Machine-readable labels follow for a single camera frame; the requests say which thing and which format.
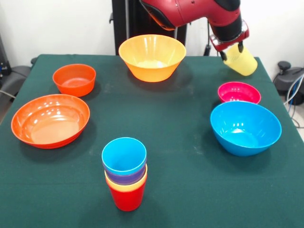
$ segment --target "stacked cups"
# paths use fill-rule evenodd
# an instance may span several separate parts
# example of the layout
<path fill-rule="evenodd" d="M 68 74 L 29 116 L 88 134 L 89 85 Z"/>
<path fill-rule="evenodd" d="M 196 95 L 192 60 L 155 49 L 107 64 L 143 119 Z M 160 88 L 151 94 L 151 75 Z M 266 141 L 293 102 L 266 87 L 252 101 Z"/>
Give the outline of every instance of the stacked cups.
<path fill-rule="evenodd" d="M 115 139 L 104 147 L 102 162 L 115 205 L 123 211 L 137 209 L 148 176 L 145 146 L 134 138 Z"/>

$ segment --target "green tablecloth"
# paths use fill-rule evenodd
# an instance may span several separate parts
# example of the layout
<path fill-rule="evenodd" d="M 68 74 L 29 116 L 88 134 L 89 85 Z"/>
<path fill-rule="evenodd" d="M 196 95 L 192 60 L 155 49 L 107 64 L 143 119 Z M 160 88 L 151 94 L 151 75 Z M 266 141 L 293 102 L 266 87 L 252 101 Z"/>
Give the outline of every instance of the green tablecloth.
<path fill-rule="evenodd" d="M 82 135 L 56 150 L 17 140 L 13 114 L 26 102 L 58 93 L 52 75 L 84 63 L 97 71 L 84 99 L 91 118 Z M 165 82 L 138 81 L 117 56 L 41 55 L 0 126 L 0 226 L 3 228 L 303 228 L 304 150 L 274 85 L 258 59 L 242 77 L 218 57 L 186 57 Z M 228 154 L 209 123 L 217 88 L 243 81 L 282 124 L 281 139 L 247 158 Z M 142 205 L 121 212 L 101 163 L 110 140 L 129 136 L 148 152 Z"/>

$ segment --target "blue bowl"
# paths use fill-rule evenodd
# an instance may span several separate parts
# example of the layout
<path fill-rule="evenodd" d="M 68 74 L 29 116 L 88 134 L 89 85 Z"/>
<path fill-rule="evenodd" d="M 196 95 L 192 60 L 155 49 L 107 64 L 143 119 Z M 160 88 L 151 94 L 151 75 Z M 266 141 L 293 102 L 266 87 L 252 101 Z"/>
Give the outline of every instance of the blue bowl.
<path fill-rule="evenodd" d="M 222 103 L 212 111 L 210 121 L 219 143 L 236 156 L 261 153 L 282 134 L 278 118 L 268 109 L 250 102 Z"/>
<path fill-rule="evenodd" d="M 147 150 L 134 138 L 118 138 L 103 149 L 102 162 L 107 171 L 115 175 L 131 175 L 146 165 Z"/>

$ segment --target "bowl rim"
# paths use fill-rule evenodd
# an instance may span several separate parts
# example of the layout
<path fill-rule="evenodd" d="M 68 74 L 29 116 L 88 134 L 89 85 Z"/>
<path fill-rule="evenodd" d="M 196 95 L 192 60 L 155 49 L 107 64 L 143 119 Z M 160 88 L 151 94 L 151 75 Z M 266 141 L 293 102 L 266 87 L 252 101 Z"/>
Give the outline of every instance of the bowl rim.
<path fill-rule="evenodd" d="M 62 70 L 62 69 L 64 69 L 64 68 L 66 68 L 66 67 L 72 67 L 72 66 L 82 66 L 82 67 L 87 67 L 87 68 L 92 69 L 93 72 L 94 72 L 93 79 L 90 80 L 89 82 L 83 84 L 83 85 L 80 85 L 80 86 L 64 86 L 64 85 L 58 83 L 58 82 L 55 80 L 55 74 L 58 73 L 58 71 L 60 71 L 60 70 Z M 96 80 L 96 70 L 95 70 L 93 67 L 91 67 L 91 66 L 89 66 L 89 65 L 87 65 L 87 64 L 82 64 L 82 63 L 67 64 L 67 65 L 64 65 L 64 66 L 58 68 L 58 69 L 53 73 L 52 78 L 53 78 L 53 82 L 54 82 L 57 86 L 64 87 L 64 88 L 80 88 L 80 87 L 86 86 L 86 85 L 88 85 L 88 84 L 90 84 L 90 83 L 92 83 L 93 81 Z"/>
<path fill-rule="evenodd" d="M 246 104 L 249 104 L 249 105 L 258 106 L 259 108 L 262 108 L 262 109 L 266 110 L 268 113 L 270 113 L 270 114 L 274 117 L 274 119 L 275 119 L 276 122 L 278 123 L 278 126 L 280 127 L 280 132 L 279 132 L 277 138 L 276 138 L 275 140 L 273 140 L 273 142 L 271 142 L 271 143 L 269 143 L 269 144 L 266 144 L 266 145 L 263 145 L 263 146 L 256 146 L 256 147 L 250 147 L 250 146 L 239 145 L 239 144 L 236 144 L 236 143 L 231 142 L 231 141 L 227 140 L 226 138 L 224 138 L 221 134 L 218 133 L 217 130 L 215 130 L 215 128 L 214 128 L 214 126 L 213 126 L 213 122 L 212 122 L 212 116 L 213 116 L 214 111 L 215 111 L 216 109 L 218 109 L 219 107 L 221 107 L 221 106 L 223 106 L 223 105 L 229 105 L 230 103 L 239 103 L 239 104 L 240 104 L 240 103 L 246 103 Z M 242 147 L 242 148 L 248 148 L 248 149 L 262 149 L 262 148 L 267 148 L 267 147 L 270 147 L 270 146 L 272 146 L 273 144 L 275 144 L 275 143 L 280 139 L 280 137 L 281 137 L 281 135 L 282 135 L 282 125 L 281 125 L 281 122 L 279 121 L 279 119 L 277 118 L 277 116 L 276 116 L 273 112 L 271 112 L 270 110 L 268 110 L 267 108 L 265 108 L 265 107 L 263 107 L 263 106 L 261 106 L 261 105 L 259 105 L 259 104 L 255 104 L 255 103 L 248 102 L 248 101 L 229 101 L 229 102 L 224 102 L 224 103 L 219 104 L 219 105 L 216 106 L 216 107 L 212 110 L 212 112 L 211 112 L 211 115 L 210 115 L 210 123 L 211 123 L 212 130 L 213 130 L 218 136 L 220 136 L 223 140 L 225 140 L 226 142 L 229 142 L 229 143 L 231 143 L 231 144 L 233 144 L 233 145 Z"/>
<path fill-rule="evenodd" d="M 183 45 L 183 43 L 181 43 L 179 40 L 177 40 L 177 39 L 175 39 L 175 38 L 172 38 L 172 37 L 169 37 L 169 36 L 165 36 L 165 35 L 159 35 L 159 34 L 144 34 L 144 35 L 138 35 L 138 36 L 134 36 L 134 37 L 131 37 L 131 38 L 126 39 L 126 40 L 119 46 L 119 48 L 118 48 L 118 54 L 119 54 L 120 58 L 122 58 L 122 60 L 123 60 L 125 63 L 129 64 L 129 65 L 132 65 L 132 66 L 135 66 L 135 67 L 138 67 L 138 68 L 141 68 L 141 69 L 147 69 L 147 68 L 144 68 L 144 67 L 140 67 L 140 66 L 134 65 L 134 64 L 130 63 L 129 61 L 127 61 L 124 57 L 122 57 L 122 55 L 121 55 L 121 49 L 123 48 L 123 46 L 124 46 L 129 40 L 137 39 L 137 38 L 140 38 L 140 37 L 150 37 L 150 36 L 166 37 L 167 39 L 171 39 L 171 40 L 174 39 L 174 40 L 177 41 L 179 44 L 181 44 L 181 46 L 182 46 L 182 48 L 183 48 L 183 55 L 182 55 L 183 57 L 182 57 L 180 60 L 178 60 L 178 61 L 176 61 L 176 62 L 174 62 L 174 63 L 172 63 L 172 64 L 170 64 L 170 65 L 167 65 L 167 66 L 165 66 L 165 67 L 151 68 L 151 69 L 164 69 L 164 68 L 168 68 L 168 67 L 171 67 L 171 66 L 173 66 L 173 65 L 176 65 L 176 64 L 180 63 L 180 62 L 185 58 L 185 56 L 186 56 L 186 54 L 187 54 L 187 50 L 186 50 L 185 45 Z"/>
<path fill-rule="evenodd" d="M 81 103 L 83 103 L 85 105 L 85 107 L 87 108 L 88 110 L 88 118 L 87 120 L 85 121 L 83 127 L 81 129 L 78 130 L 77 133 L 75 133 L 74 135 L 72 135 L 71 137 L 68 137 L 66 139 L 63 139 L 61 141 L 58 141 L 58 142 L 52 142 L 52 143 L 35 143 L 35 142 L 31 142 L 31 141 L 28 141 L 28 140 L 24 140 L 22 138 L 20 138 L 16 133 L 15 131 L 13 130 L 13 122 L 14 122 L 14 119 L 16 118 L 17 114 L 27 105 L 31 104 L 32 102 L 36 101 L 36 100 L 39 100 L 39 99 L 42 99 L 42 98 L 45 98 L 45 97 L 52 97 L 52 96 L 62 96 L 62 97 L 70 97 L 70 98 L 73 98 L 73 99 L 76 99 L 76 100 L 79 100 Z M 24 142 L 24 143 L 27 143 L 27 144 L 30 144 L 30 145 L 53 145 L 53 144 L 56 144 L 56 143 L 61 143 L 61 142 L 64 142 L 65 140 L 68 140 L 72 137 L 74 137 L 75 135 L 77 135 L 79 132 L 82 132 L 84 130 L 84 128 L 86 127 L 87 123 L 89 122 L 89 119 L 90 119 L 90 108 L 89 106 L 87 105 L 86 102 L 84 102 L 82 99 L 76 97 L 76 96 L 72 96 L 72 95 L 68 95 L 68 94 L 49 94 L 49 95 L 45 95 L 45 96 L 40 96 L 40 97 L 37 97 L 33 100 L 30 100 L 28 102 L 26 102 L 23 106 L 21 106 L 16 112 L 15 114 L 13 115 L 13 118 L 10 122 L 10 128 L 11 128 L 11 131 L 13 132 L 13 134 L 15 135 L 16 138 L 18 138 L 20 141 Z"/>
<path fill-rule="evenodd" d="M 114 141 L 116 141 L 116 140 L 120 140 L 120 139 L 132 139 L 132 140 L 136 140 L 136 141 L 139 142 L 139 143 L 143 146 L 143 148 L 144 148 L 145 156 L 144 156 L 143 161 L 142 161 L 138 166 L 136 166 L 136 167 L 133 168 L 133 169 L 124 170 L 124 171 L 115 170 L 115 169 L 110 168 L 107 164 L 104 163 L 104 151 L 105 151 L 105 148 L 106 148 L 110 143 L 112 143 L 112 142 L 114 142 Z M 116 138 L 116 139 L 111 140 L 110 142 L 108 142 L 108 143 L 104 146 L 104 148 L 103 148 L 103 150 L 102 150 L 102 152 L 101 152 L 101 160 L 102 160 L 103 165 L 107 168 L 107 170 L 108 170 L 109 172 L 112 172 L 112 173 L 115 174 L 115 175 L 121 175 L 121 176 L 132 175 L 133 173 L 137 172 L 140 168 L 142 168 L 143 165 L 146 163 L 146 161 L 147 161 L 147 148 L 145 147 L 145 145 L 144 145 L 141 141 L 139 141 L 138 139 L 132 138 L 132 137 L 120 137 L 120 138 Z"/>
<path fill-rule="evenodd" d="M 245 83 L 245 82 L 238 82 L 238 81 L 226 82 L 226 83 L 221 84 L 221 85 L 218 87 L 218 97 L 219 97 L 222 101 L 224 101 L 224 102 L 230 102 L 230 101 L 225 100 L 225 99 L 220 95 L 220 90 L 221 90 L 221 88 L 222 88 L 223 86 L 228 85 L 228 84 L 232 84 L 232 83 L 247 85 L 248 87 L 250 87 L 250 88 L 252 88 L 253 90 L 257 91 L 257 93 L 259 94 L 258 102 L 257 102 L 257 103 L 256 103 L 256 102 L 251 102 L 251 103 L 259 104 L 259 103 L 261 102 L 261 100 L 262 100 L 262 95 L 261 95 L 260 91 L 259 91 L 257 88 L 255 88 L 253 85 L 250 85 L 250 84 L 248 84 L 248 83 Z"/>

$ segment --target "purple cup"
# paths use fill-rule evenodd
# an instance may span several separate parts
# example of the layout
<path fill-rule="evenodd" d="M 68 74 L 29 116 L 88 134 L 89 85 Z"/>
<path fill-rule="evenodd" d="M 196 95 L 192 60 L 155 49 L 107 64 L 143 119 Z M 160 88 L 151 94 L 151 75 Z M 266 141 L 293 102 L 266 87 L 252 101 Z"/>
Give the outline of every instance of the purple cup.
<path fill-rule="evenodd" d="M 137 172 L 130 174 L 130 175 L 116 175 L 111 173 L 106 167 L 104 166 L 104 170 L 108 176 L 108 178 L 113 181 L 116 184 L 121 184 L 121 185 L 130 185 L 134 184 L 137 181 L 139 181 L 145 173 L 146 170 L 146 163 L 147 160 L 145 160 L 143 167 L 141 167 Z"/>

